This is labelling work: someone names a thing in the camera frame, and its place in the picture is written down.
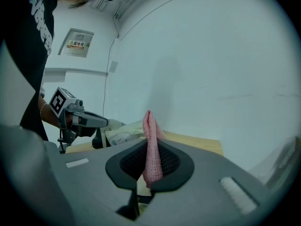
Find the white label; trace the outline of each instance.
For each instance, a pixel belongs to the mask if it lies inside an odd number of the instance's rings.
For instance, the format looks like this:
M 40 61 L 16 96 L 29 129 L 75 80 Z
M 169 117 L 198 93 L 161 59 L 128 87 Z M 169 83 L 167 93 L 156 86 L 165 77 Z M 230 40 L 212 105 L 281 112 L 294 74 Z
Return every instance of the white label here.
M 67 48 L 79 48 L 84 49 L 85 42 L 76 41 L 76 40 L 69 40 Z

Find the black t-shirt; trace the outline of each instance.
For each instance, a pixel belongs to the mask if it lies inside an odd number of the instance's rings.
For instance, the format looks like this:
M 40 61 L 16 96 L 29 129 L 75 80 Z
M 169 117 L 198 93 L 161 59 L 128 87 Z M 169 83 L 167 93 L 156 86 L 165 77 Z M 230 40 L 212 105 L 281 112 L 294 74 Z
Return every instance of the black t-shirt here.
M 39 91 L 54 36 L 57 0 L 5 0 L 3 39 L 22 75 L 35 89 L 20 125 L 48 140 L 38 109 Z

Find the white sleeve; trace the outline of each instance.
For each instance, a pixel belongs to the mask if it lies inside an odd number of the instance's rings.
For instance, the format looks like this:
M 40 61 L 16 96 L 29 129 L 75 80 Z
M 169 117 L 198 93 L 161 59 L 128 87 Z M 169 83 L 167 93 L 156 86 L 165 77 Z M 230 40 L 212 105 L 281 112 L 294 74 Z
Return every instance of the white sleeve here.
M 44 70 L 44 73 L 43 73 L 42 83 L 41 83 L 41 87 L 40 87 L 40 96 L 42 96 L 42 98 L 45 97 L 45 90 L 44 90 L 44 88 L 43 88 L 43 84 L 44 84 L 44 75 L 45 75 L 45 70 Z

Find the table surface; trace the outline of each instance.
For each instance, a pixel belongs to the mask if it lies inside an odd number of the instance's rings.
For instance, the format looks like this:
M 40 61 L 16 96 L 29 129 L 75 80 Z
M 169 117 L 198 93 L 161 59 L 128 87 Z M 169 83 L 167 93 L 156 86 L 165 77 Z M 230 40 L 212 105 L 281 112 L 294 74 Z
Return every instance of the table surface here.
M 198 137 L 190 137 L 181 134 L 176 134 L 173 132 L 164 131 L 166 137 L 170 141 L 175 141 L 178 143 L 194 146 L 196 148 L 201 148 L 208 150 L 223 156 L 222 145 L 219 140 L 204 139 Z M 83 143 L 80 145 L 69 146 L 66 149 L 66 153 L 76 153 L 96 150 L 92 147 L 92 141 L 88 143 Z

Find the black cable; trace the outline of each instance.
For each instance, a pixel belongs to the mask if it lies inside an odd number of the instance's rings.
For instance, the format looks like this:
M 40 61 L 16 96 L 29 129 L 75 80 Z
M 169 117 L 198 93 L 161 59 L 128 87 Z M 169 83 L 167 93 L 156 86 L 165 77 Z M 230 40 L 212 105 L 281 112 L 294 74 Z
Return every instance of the black cable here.
M 114 22 L 115 28 L 116 28 L 116 30 L 117 30 L 117 33 L 118 33 L 118 35 L 117 35 L 117 39 L 119 38 L 119 31 L 118 31 L 118 29 L 117 29 L 117 27 L 116 27 L 116 24 L 115 24 L 114 17 L 116 16 L 116 14 L 117 14 L 117 12 L 118 12 L 119 8 L 121 7 L 121 4 L 122 4 L 122 2 L 120 2 L 120 3 L 119 3 L 119 7 L 118 7 L 118 9 L 117 9 L 116 13 L 115 13 L 115 14 L 114 14 L 114 16 L 113 16 L 113 22 Z
M 114 44 L 114 42 L 111 44 L 110 46 L 110 50 L 109 50 L 109 57 L 108 57 L 108 64 L 107 64 L 107 71 L 106 71 L 106 75 L 105 75 L 105 81 L 104 81 L 104 98 L 103 98 L 103 117 L 104 117 L 104 102 L 105 102 L 105 87 L 107 84 L 107 77 L 108 77 L 108 67 L 109 67 L 109 61 L 110 61 L 110 53 L 111 53 L 111 48 Z
M 116 24 L 115 24 L 115 20 L 114 20 L 114 18 L 113 18 L 113 22 L 114 22 L 114 25 L 115 25 L 115 28 L 116 28 L 116 30 L 117 30 L 117 39 L 119 38 L 119 32 L 118 32 L 118 29 L 117 29 L 117 27 L 116 27 Z

